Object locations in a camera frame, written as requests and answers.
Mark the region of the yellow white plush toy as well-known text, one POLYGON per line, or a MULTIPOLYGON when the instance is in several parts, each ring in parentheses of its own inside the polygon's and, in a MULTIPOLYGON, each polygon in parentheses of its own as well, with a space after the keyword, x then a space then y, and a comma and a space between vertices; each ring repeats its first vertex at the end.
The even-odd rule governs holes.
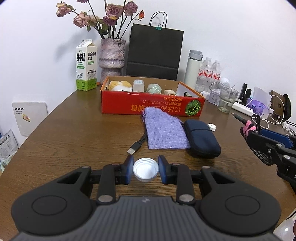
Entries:
POLYGON ((109 91, 132 91, 132 85, 127 81, 111 81, 107 87, 109 91))

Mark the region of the white round plastic lid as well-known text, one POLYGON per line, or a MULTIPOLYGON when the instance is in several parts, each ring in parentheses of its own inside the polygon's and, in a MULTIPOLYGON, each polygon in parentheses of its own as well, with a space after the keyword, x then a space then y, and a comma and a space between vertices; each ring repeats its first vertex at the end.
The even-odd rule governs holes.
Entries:
POLYGON ((140 158, 133 165, 133 173, 141 182, 152 181, 159 172, 158 163, 151 158, 140 158))

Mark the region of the purple fabric drawstring bag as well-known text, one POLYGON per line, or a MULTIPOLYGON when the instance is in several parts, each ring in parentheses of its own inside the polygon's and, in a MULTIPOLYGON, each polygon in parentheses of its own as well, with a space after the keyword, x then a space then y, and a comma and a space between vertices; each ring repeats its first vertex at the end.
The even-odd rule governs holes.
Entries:
POLYGON ((182 122, 159 108, 144 109, 143 120, 147 130, 147 143, 150 150, 189 149, 190 144, 182 122))

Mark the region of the clear drinking glass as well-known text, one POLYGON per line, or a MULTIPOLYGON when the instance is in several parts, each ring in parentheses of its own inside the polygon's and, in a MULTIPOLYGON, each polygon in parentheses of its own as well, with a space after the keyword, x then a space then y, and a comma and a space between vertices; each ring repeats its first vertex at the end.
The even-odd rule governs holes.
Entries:
POLYGON ((218 109, 223 113, 229 114, 238 97, 238 94, 239 92, 234 88, 222 87, 220 91, 218 109))

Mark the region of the purple marbled vase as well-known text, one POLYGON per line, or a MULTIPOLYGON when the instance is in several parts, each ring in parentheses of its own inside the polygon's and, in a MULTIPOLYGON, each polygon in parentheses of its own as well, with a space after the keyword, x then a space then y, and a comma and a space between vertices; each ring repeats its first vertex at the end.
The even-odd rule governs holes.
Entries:
POLYGON ((99 83, 103 83, 107 76, 121 76, 125 66, 126 41, 120 39, 102 39, 98 65, 101 68, 99 83))

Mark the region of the white green milk carton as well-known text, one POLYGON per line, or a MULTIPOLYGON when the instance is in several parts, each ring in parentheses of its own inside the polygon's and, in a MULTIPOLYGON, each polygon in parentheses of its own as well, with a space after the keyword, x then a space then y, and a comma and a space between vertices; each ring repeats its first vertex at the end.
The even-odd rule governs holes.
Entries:
POLYGON ((76 88, 88 91, 97 86, 97 46, 92 39, 83 40, 76 47, 76 88))

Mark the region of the black paper bag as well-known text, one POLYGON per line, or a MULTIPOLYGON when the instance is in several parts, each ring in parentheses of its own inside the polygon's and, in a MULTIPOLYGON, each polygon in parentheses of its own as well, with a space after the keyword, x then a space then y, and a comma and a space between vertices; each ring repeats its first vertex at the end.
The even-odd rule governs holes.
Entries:
POLYGON ((184 32, 134 24, 131 28, 127 76, 176 80, 184 32))

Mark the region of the brown cardboard box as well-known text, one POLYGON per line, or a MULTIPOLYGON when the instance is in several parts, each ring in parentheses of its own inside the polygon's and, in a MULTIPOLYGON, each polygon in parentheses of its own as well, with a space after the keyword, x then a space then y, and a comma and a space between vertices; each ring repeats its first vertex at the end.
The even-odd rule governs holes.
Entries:
POLYGON ((272 118, 275 121, 280 122, 283 118, 283 121, 288 121, 292 116, 291 111, 291 102, 287 94, 279 94, 274 90, 271 90, 269 94, 271 98, 271 109, 273 109, 272 118))

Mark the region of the navy blue zip pouch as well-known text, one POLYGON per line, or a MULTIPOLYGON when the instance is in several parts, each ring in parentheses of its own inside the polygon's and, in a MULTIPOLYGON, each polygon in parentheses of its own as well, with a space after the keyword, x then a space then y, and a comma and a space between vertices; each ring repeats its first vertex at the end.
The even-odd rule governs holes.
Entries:
POLYGON ((189 154, 200 159, 213 159, 221 147, 208 125, 200 120, 186 120, 183 128, 189 141, 189 154))

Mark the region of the dried pink flower bouquet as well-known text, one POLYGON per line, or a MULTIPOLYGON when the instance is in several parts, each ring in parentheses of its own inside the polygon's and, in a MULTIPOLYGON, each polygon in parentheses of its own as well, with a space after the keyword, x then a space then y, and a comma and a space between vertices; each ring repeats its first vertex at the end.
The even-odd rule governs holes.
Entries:
POLYGON ((81 4, 88 4, 89 11, 76 11, 75 8, 64 1, 56 4, 56 16, 61 18, 67 14, 74 14, 72 23, 90 31, 95 29, 102 39, 110 38, 121 40, 133 21, 140 22, 145 13, 138 10, 134 1, 124 1, 122 5, 107 3, 104 1, 105 16, 100 18, 95 15, 90 1, 79 1, 81 4))

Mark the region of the iridescent green ball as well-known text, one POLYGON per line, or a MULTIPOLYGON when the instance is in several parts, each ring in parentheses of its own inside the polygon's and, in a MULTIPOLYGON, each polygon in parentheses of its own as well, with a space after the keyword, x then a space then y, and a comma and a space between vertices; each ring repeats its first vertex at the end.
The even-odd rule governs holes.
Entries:
POLYGON ((162 88, 157 83, 151 83, 147 86, 147 93, 161 94, 162 88))

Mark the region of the red cardboard box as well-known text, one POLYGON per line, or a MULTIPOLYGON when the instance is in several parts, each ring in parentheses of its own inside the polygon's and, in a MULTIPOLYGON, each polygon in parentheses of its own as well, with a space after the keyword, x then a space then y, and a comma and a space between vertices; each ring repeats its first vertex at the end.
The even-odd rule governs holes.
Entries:
POLYGON ((142 114, 145 108, 154 107, 172 116, 199 117, 205 103, 205 98, 200 93, 184 83, 158 78, 109 76, 104 80, 100 92, 101 110, 104 114, 142 114), (173 90, 176 95, 108 89, 112 81, 127 81, 133 84, 135 80, 142 80, 145 87, 158 84, 162 91, 173 90))

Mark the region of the white printed tin box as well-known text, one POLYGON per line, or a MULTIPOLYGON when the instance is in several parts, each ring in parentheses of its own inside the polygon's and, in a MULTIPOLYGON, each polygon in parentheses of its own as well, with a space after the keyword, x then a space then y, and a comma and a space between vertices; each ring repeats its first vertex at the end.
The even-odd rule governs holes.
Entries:
POLYGON ((208 102, 215 105, 215 106, 219 106, 220 93, 221 93, 220 89, 211 90, 209 98, 208 98, 208 102))

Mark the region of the translucent white plastic box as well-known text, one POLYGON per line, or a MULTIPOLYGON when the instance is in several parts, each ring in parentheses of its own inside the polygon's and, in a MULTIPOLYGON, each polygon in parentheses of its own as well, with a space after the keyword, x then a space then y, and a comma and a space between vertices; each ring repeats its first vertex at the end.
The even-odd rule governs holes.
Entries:
POLYGON ((144 81, 136 79, 133 81, 132 91, 133 92, 144 92, 144 87, 145 87, 144 81))

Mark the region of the small white earbud case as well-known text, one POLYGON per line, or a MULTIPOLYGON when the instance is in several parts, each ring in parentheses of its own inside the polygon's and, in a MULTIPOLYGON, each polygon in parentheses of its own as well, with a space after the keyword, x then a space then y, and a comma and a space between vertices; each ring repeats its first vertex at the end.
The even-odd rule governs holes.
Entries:
POLYGON ((211 130, 212 132, 215 132, 215 130, 216 130, 216 126, 215 126, 214 124, 209 123, 209 124, 208 124, 208 127, 210 128, 210 130, 211 130))

